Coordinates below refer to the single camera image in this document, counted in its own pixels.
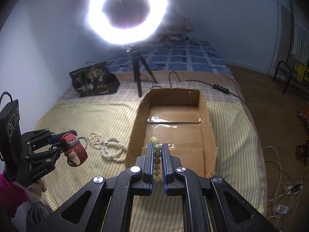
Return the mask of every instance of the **bead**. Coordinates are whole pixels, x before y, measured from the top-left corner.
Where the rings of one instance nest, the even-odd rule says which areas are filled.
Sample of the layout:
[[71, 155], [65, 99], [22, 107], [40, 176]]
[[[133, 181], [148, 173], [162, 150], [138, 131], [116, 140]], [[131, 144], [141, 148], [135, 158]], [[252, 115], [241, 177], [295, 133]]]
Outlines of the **bead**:
[[161, 146], [160, 145], [155, 145], [154, 147], [156, 152], [160, 152], [161, 151]]
[[159, 170], [155, 170], [154, 171], [154, 176], [159, 176], [160, 175], [160, 171]]
[[160, 170], [160, 165], [155, 164], [154, 165], [154, 170], [156, 170], [156, 171]]
[[160, 181], [161, 180], [161, 175], [158, 176], [153, 176], [154, 181]]
[[154, 152], [154, 157], [155, 158], [160, 158], [161, 157], [161, 152]]
[[154, 145], [158, 145], [159, 144], [159, 140], [155, 137], [155, 136], [153, 136], [153, 137], [151, 137], [151, 142], [154, 144]]
[[159, 165], [161, 163], [160, 159], [154, 159], [154, 164]]

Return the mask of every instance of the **electrical outlet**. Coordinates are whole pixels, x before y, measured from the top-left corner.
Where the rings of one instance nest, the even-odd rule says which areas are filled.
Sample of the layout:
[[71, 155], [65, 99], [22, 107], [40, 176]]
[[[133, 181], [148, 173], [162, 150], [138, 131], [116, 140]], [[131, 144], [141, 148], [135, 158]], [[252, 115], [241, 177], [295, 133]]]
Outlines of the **electrical outlet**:
[[286, 187], [286, 193], [287, 193], [287, 195], [289, 195], [289, 194], [299, 194], [299, 191], [296, 191], [295, 193], [290, 193], [290, 190], [291, 190], [291, 188], [292, 187], [294, 187], [294, 186], [287, 186]]

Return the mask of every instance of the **black bag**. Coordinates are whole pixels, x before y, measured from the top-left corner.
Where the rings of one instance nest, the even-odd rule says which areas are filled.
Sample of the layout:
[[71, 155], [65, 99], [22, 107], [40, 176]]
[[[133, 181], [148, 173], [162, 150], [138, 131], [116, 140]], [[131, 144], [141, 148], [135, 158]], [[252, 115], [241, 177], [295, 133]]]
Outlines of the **black bag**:
[[91, 65], [70, 72], [74, 89], [81, 97], [116, 93], [120, 85], [116, 76], [110, 73], [106, 62]]

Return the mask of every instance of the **pink cloth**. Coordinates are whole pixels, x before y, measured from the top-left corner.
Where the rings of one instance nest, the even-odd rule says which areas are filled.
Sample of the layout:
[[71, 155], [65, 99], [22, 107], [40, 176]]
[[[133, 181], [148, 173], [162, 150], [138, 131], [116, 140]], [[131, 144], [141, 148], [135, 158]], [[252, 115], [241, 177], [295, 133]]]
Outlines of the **pink cloth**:
[[28, 200], [23, 189], [13, 182], [7, 182], [3, 174], [0, 174], [0, 206], [4, 207], [7, 215], [14, 218], [17, 208]]

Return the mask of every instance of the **rope coil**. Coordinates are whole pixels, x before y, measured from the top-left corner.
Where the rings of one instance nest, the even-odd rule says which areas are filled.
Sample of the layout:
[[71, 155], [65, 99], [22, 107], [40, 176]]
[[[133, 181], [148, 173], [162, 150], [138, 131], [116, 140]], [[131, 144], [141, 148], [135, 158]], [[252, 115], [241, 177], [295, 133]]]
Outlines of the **rope coil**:
[[[123, 163], [126, 161], [126, 156], [118, 158], [123, 151], [128, 151], [128, 147], [122, 142], [122, 140], [116, 136], [107, 138], [105, 141], [101, 134], [92, 132], [88, 135], [88, 140], [93, 148], [101, 150], [102, 157], [107, 160], [113, 160], [117, 163]], [[118, 149], [117, 152], [112, 153], [109, 148]]]

